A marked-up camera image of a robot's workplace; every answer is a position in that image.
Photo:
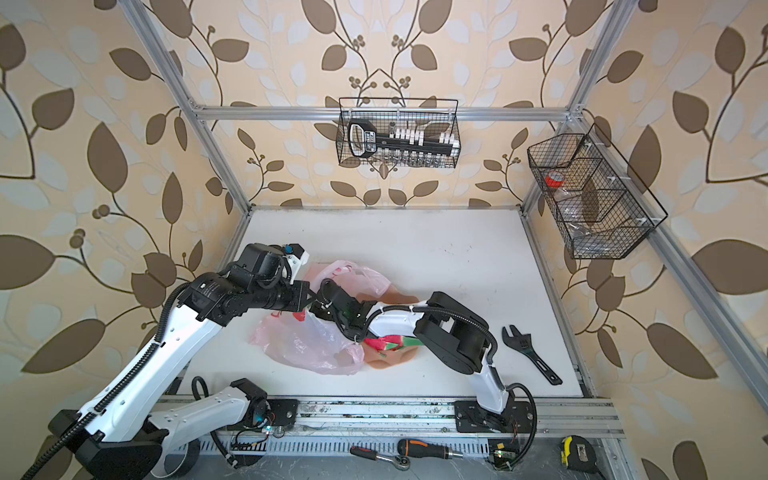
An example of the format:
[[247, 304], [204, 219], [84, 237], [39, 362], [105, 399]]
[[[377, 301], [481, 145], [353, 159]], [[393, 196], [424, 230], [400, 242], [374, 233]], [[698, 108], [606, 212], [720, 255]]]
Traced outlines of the red green dragon fruit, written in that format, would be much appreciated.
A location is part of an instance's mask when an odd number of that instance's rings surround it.
[[364, 344], [374, 349], [376, 352], [397, 351], [407, 347], [418, 347], [423, 345], [423, 343], [415, 337], [398, 335], [366, 338]]

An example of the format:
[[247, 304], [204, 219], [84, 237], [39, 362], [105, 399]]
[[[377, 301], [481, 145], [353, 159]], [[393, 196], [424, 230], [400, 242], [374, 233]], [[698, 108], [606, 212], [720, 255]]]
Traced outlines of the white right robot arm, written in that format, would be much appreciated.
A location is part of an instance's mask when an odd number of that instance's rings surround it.
[[418, 340], [450, 370], [467, 377], [472, 400], [454, 403], [460, 433], [533, 434], [538, 412], [530, 390], [505, 385], [494, 365], [498, 341], [488, 323], [444, 292], [425, 301], [357, 300], [332, 280], [321, 282], [310, 311], [355, 342], [400, 336]]

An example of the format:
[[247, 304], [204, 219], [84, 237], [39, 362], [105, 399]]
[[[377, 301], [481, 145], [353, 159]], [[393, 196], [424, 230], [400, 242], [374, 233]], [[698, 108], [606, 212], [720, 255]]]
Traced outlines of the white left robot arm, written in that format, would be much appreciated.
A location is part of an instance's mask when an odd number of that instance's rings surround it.
[[196, 353], [234, 318], [249, 309], [302, 311], [311, 292], [296, 275], [308, 258], [298, 244], [252, 243], [223, 271], [176, 287], [155, 336], [128, 366], [79, 410], [63, 410], [50, 422], [55, 441], [25, 478], [35, 478], [67, 449], [96, 479], [143, 479], [176, 448], [252, 418], [267, 394], [245, 378], [177, 411], [152, 409]]

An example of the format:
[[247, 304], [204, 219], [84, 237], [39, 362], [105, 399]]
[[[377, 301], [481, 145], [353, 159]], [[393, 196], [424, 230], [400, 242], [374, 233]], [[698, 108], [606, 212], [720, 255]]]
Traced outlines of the pink plastic bag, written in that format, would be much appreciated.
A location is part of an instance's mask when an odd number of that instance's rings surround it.
[[[378, 271], [347, 260], [312, 263], [305, 279], [312, 289], [331, 279], [359, 301], [395, 303], [400, 294]], [[374, 369], [391, 366], [385, 352], [372, 347], [369, 341], [356, 344], [346, 339], [335, 324], [308, 311], [266, 315], [248, 343], [280, 364], [322, 375], [354, 375], [364, 365]]]

